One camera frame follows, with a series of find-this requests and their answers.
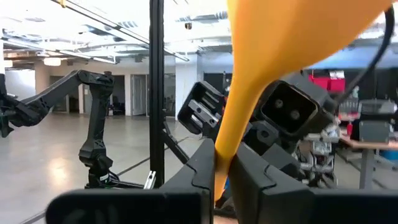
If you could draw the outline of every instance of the desk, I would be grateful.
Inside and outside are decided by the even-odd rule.
[[[341,135],[340,140],[352,149],[362,149],[361,158],[361,177],[359,180],[360,189],[371,189],[373,181],[373,168],[374,168],[374,150],[393,150],[398,151],[398,142],[390,141],[388,144],[373,143],[373,142],[359,142],[351,140],[348,136]],[[387,161],[381,156],[377,156],[378,161]]]

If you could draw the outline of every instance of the metal rod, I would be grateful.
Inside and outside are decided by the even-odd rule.
[[[150,0],[149,10],[149,161],[156,172],[154,187],[159,188],[164,183],[164,0]]]

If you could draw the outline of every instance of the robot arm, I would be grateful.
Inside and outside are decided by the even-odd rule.
[[[100,106],[98,102],[103,100],[105,95],[112,93],[113,77],[84,70],[74,70],[38,95],[21,101],[10,99],[9,104],[15,113],[9,117],[9,121],[17,127],[39,124],[48,115],[51,107],[80,84],[90,86],[93,106],[95,106],[93,111],[95,111],[96,107]]]
[[[18,101],[7,95],[4,75],[0,75],[1,136],[3,138],[14,126],[35,126],[49,113],[50,108],[81,84],[90,86],[93,97],[87,140],[79,151],[79,159],[89,167],[87,187],[101,187],[110,182],[109,168],[112,160],[106,156],[103,142],[104,124],[108,99],[113,92],[112,74],[100,74],[85,70],[74,70],[38,95]]]

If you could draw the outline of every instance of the yellow plastic funnel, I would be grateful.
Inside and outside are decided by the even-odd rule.
[[[216,140],[215,200],[264,88],[342,49],[391,0],[228,0],[234,70]]]

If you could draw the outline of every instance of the cable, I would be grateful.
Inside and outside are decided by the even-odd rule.
[[[347,90],[335,98],[336,107],[338,107],[340,103],[344,102],[349,97],[354,88],[363,81],[364,77],[370,75],[374,71],[374,68],[376,67],[377,63],[380,61],[381,57],[386,52],[386,49],[390,44],[390,39],[394,33],[394,26],[395,26],[394,8],[391,6],[387,11],[384,12],[384,15],[386,17],[386,29],[384,31],[382,44],[380,45],[377,54],[374,56],[374,58],[372,59],[368,67],[365,69],[365,71],[361,72],[358,76],[354,78],[354,80],[351,83],[349,83]]]
[[[120,180],[119,176],[117,174],[115,174],[114,172],[109,170],[109,174],[110,174],[110,176],[113,176],[116,180]]]

